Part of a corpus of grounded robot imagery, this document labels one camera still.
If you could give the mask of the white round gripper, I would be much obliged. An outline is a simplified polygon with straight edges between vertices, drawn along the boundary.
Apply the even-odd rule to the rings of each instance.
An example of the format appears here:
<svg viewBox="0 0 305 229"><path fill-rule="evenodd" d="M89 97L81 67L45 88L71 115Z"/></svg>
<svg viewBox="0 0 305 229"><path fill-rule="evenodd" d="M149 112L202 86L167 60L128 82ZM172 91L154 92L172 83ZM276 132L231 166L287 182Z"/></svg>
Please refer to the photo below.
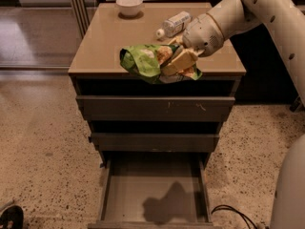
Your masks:
<svg viewBox="0 0 305 229"><path fill-rule="evenodd" d="M183 35L173 38L170 45L185 45L188 49L172 59L161 69L164 75L180 73L192 67L198 57L214 54L224 45L224 35L214 19L208 14L200 14L186 27Z"/></svg>

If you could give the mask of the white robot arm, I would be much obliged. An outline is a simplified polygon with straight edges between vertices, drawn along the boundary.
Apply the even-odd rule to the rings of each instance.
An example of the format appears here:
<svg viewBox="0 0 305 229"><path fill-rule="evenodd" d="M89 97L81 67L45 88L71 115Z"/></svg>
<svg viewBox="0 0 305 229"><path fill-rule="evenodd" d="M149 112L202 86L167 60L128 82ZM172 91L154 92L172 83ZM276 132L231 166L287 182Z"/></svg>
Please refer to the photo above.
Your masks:
<svg viewBox="0 0 305 229"><path fill-rule="evenodd" d="M292 0L222 0L196 16L173 42L210 56L232 36L264 25L305 104L305 15ZM305 229L305 135L284 157L270 229Z"/></svg>

